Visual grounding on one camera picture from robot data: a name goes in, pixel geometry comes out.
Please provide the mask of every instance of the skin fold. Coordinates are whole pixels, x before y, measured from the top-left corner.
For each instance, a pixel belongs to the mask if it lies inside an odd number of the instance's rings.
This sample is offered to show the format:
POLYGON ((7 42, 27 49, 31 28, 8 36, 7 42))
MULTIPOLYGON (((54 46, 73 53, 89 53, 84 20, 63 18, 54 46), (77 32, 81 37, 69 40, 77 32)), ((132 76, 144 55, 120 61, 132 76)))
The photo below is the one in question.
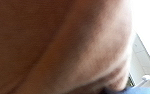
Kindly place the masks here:
POLYGON ((123 90, 129 0, 0 0, 0 94, 123 90))

